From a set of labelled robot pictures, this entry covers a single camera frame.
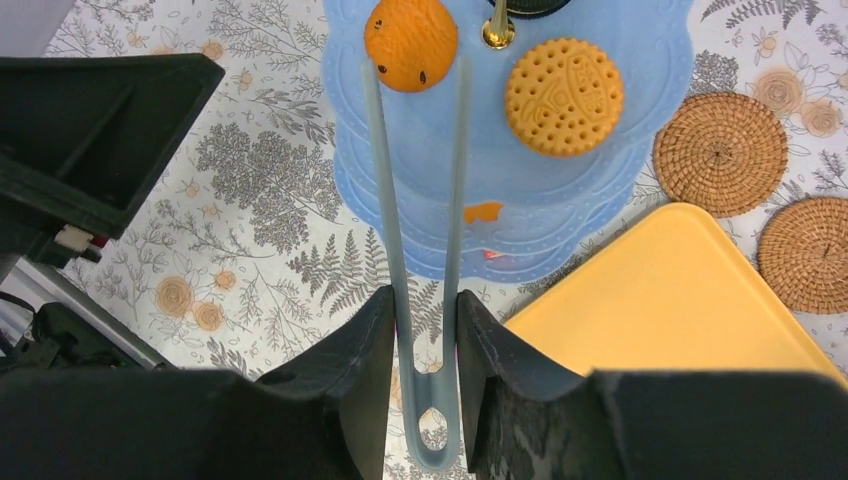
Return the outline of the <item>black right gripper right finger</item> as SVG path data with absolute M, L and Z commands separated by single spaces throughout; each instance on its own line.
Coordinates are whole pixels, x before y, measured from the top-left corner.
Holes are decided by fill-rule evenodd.
M 457 298 L 468 470 L 478 479 L 843 479 L 847 391 L 816 373 L 580 376 Z

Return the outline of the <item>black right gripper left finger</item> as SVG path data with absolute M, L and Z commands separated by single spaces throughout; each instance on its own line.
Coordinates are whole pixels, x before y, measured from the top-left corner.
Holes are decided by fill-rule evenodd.
M 230 369 L 1 368 L 5 479 L 378 479 L 394 295 L 256 380 Z

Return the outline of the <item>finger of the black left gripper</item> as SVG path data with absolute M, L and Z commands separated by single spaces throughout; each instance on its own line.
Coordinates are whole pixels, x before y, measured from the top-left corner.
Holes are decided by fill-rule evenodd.
M 98 262 L 223 79 L 201 54 L 1 61 L 1 265 Z

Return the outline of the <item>light blue tongs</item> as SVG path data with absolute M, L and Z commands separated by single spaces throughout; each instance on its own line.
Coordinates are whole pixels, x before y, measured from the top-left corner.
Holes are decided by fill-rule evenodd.
M 409 455 L 421 468 L 429 471 L 448 469 L 459 455 L 460 412 L 457 383 L 457 296 L 463 240 L 463 211 L 466 192 L 473 70 L 471 59 L 458 60 L 455 132 L 451 167 L 449 228 L 443 279 L 441 368 L 421 373 L 414 363 L 413 321 L 408 290 L 407 269 L 397 205 L 390 149 L 384 119 L 380 82 L 376 66 L 370 59 L 360 65 L 366 100 L 372 157 L 378 186 L 378 200 L 388 258 L 391 287 L 394 294 L 398 364 L 403 403 L 403 421 Z M 446 443 L 429 448 L 421 436 L 420 419 L 433 409 L 446 421 Z

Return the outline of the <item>pink cake slice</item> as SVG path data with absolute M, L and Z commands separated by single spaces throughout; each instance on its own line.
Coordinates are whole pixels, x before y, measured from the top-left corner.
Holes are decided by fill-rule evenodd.
M 484 255 L 484 258 L 485 258 L 486 260 L 491 260 L 491 259 L 495 259 L 495 258 L 499 258 L 499 257 L 504 257 L 504 254 L 499 253 L 499 252 L 495 252 L 495 251 L 491 251 L 491 250 L 484 250 L 484 251 L 483 251 L 483 255 Z

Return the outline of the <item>yellow serving tray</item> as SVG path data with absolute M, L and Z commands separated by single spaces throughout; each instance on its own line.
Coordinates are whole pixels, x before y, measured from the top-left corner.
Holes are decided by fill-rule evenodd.
M 571 371 L 842 374 L 706 211 L 659 208 L 507 322 Z

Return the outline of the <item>woven rattan coaster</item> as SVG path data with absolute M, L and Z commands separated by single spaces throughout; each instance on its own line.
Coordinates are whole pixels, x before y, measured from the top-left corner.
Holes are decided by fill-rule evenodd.
M 847 311 L 847 200 L 813 197 L 774 215 L 758 246 L 759 270 L 787 308 Z
M 687 98 L 656 135 L 652 161 L 663 191 L 719 218 L 767 200 L 788 164 L 788 140 L 762 102 L 734 92 Z

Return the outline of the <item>orange waffle cookie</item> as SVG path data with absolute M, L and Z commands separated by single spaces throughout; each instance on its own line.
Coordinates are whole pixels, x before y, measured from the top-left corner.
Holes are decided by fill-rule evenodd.
M 624 99 L 621 74 L 604 50 L 585 40 L 555 38 L 515 63 L 504 111 L 512 133 L 529 149 L 574 157 L 612 133 Z

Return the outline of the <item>blue three-tier cake stand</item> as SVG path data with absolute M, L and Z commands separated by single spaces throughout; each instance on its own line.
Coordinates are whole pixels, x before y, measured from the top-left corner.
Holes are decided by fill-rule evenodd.
M 500 202 L 496 222 L 465 230 L 460 274 L 501 283 L 542 278 L 579 241 L 623 209 L 654 135 L 689 88 L 694 51 L 688 1 L 571 1 L 535 19 L 511 17 L 515 42 L 501 51 L 482 40 L 490 1 L 450 1 L 460 52 L 473 70 L 471 138 L 465 199 Z M 624 110 L 598 147 L 575 159 L 546 158 L 522 146 L 497 101 L 512 64 L 532 46 L 575 37 L 610 54 L 623 74 Z M 417 94 L 383 89 L 381 97 L 407 268 L 441 279 L 446 261 L 457 76 Z M 486 260 L 484 250 L 504 254 Z

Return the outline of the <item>orange round cookie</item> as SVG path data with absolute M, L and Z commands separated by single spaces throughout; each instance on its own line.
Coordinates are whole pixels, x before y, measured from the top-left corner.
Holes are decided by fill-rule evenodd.
M 402 93 L 422 92 L 441 82 L 458 50 L 458 27 L 439 0 L 380 1 L 363 37 L 378 79 Z

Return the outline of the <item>black round cookie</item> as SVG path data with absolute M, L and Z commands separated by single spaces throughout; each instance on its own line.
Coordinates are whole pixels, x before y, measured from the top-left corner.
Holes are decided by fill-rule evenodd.
M 571 0 L 507 0 L 506 11 L 510 17 L 535 19 L 551 15 Z

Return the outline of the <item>orange flower cookie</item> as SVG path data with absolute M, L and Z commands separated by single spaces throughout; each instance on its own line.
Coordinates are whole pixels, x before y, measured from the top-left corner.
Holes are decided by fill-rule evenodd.
M 467 224 L 473 224 L 474 222 L 496 222 L 502 208 L 503 204 L 500 202 L 470 205 L 464 208 L 463 218 Z

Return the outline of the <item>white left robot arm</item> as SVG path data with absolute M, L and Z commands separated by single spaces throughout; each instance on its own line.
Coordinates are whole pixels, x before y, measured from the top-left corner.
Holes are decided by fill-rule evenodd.
M 3 371 L 139 366 L 61 270 L 124 234 L 223 75 L 201 54 L 2 59 L 1 271 L 24 260 L 52 283 Z

